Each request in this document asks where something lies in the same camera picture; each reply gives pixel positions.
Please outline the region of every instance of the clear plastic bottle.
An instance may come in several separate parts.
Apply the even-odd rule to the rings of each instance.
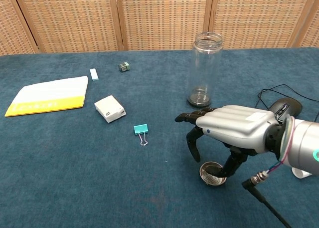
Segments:
[[[188,77],[187,99],[191,105],[205,107],[211,104],[222,49],[221,35],[204,32],[196,36]]]

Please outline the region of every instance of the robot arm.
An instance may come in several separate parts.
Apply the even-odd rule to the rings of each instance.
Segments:
[[[288,117],[279,124],[271,111],[234,105],[183,113],[175,121],[195,125],[186,139],[197,162],[200,155],[196,140],[202,135],[221,141],[230,149],[231,155],[223,168],[207,170],[214,176],[232,176],[247,156],[268,151],[285,165],[319,175],[318,123]]]

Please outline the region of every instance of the wicker panel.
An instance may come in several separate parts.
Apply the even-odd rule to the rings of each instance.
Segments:
[[[128,50],[190,49],[203,31],[206,0],[121,1]]]
[[[286,47],[307,0],[218,0],[213,29],[224,47]]]
[[[43,52],[118,50],[110,0],[21,0]]]
[[[319,47],[319,9],[306,32],[301,47]]]
[[[0,55],[34,53],[11,0],[0,0]]]

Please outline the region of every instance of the folder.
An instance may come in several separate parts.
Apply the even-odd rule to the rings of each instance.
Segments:
[[[23,87],[9,106],[5,117],[53,112],[84,105],[88,77],[74,77]]]

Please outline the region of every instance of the small metal strainer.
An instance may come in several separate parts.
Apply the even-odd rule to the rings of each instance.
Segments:
[[[216,177],[206,172],[206,168],[210,166],[220,167],[220,168],[223,167],[221,164],[217,162],[205,162],[203,165],[201,165],[199,169],[199,174],[200,174],[200,177],[203,179],[203,181],[207,185],[211,185],[211,186],[220,186],[224,184],[227,179],[226,177]]]

